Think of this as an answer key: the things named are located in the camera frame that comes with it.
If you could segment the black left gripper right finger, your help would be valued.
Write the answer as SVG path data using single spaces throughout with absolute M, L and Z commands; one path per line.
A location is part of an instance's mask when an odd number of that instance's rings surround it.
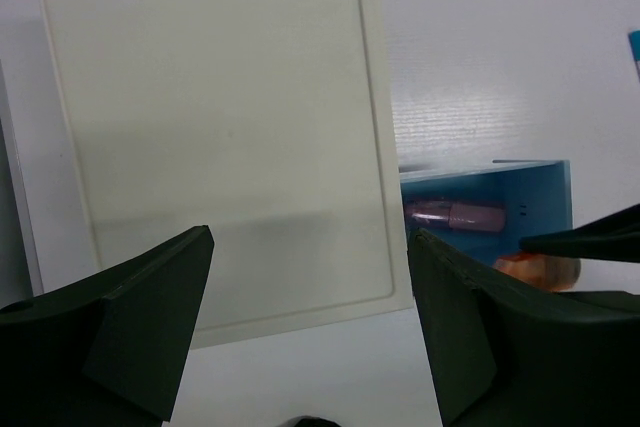
M 409 268 L 446 426 L 635 426 L 639 299 L 546 292 L 424 230 Z

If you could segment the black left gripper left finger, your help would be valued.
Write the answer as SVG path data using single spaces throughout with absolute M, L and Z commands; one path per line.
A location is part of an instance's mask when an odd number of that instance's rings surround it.
M 170 421 L 214 251 L 206 226 L 1 310 L 4 426 Z

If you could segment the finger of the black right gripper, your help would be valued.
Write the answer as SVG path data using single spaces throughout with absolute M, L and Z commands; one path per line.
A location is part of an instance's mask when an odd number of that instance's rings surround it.
M 554 257 L 638 262 L 639 211 L 636 204 L 579 228 L 524 237 L 519 248 Z

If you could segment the blue transparent drawer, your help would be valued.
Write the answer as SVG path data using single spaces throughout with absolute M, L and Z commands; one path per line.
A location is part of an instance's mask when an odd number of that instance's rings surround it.
M 492 265 L 519 250 L 523 237 L 573 226 L 570 164 L 565 160 L 495 160 L 458 167 L 414 167 L 400 173 L 403 207 L 421 200 L 499 206 L 506 224 L 499 233 L 424 228 L 466 255 Z

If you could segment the orange object in drawer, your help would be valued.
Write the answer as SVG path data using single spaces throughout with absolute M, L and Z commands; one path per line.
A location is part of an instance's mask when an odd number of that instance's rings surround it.
M 581 260 L 518 252 L 498 257 L 493 268 L 535 288 L 561 292 L 579 280 Z

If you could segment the teal capped marker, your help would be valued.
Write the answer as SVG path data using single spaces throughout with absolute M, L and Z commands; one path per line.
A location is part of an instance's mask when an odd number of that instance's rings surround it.
M 629 44 L 636 71 L 640 75 L 640 31 L 635 30 L 628 34 Z

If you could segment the white drawer cabinet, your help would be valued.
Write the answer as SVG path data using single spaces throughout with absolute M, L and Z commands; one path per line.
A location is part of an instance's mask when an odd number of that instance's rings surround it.
M 195 225 L 193 346 L 412 305 L 381 0 L 40 0 L 95 263 Z

